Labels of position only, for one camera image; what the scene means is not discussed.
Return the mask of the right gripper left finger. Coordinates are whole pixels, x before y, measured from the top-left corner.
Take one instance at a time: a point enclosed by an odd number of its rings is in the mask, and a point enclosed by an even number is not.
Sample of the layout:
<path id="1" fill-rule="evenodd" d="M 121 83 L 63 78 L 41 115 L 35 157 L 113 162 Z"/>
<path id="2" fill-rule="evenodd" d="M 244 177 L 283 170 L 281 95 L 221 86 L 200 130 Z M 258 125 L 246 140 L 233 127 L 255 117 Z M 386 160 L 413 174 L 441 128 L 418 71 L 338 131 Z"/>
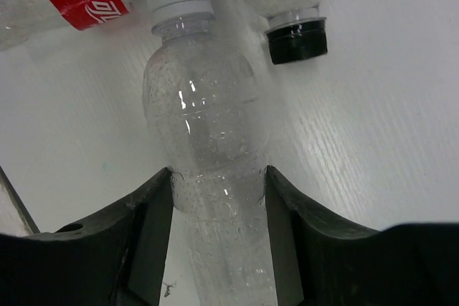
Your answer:
<path id="1" fill-rule="evenodd" d="M 173 213 L 164 168 L 56 232 L 1 235 L 2 305 L 158 305 Z"/>

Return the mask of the clear unlabelled plastic bottle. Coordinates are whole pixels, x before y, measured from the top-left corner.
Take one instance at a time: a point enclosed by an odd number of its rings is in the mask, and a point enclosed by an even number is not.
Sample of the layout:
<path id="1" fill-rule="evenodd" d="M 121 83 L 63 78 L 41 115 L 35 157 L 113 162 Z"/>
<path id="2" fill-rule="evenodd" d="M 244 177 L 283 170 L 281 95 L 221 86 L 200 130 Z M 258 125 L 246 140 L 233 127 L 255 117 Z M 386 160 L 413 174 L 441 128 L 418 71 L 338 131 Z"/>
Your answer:
<path id="1" fill-rule="evenodd" d="M 210 0 L 146 0 L 161 46 L 143 74 L 202 305 L 276 305 L 265 208 L 268 132 L 246 57 L 212 33 Z"/>

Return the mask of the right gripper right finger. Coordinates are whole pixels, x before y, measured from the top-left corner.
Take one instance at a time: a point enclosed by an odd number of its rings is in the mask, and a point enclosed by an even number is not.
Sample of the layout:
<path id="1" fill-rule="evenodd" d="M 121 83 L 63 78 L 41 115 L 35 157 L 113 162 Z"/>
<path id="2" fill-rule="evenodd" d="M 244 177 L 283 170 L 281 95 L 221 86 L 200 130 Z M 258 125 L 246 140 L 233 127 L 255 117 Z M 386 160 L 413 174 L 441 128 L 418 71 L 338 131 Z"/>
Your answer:
<path id="1" fill-rule="evenodd" d="M 399 224 L 377 231 L 265 175 L 279 305 L 456 305 L 458 225 Z"/>

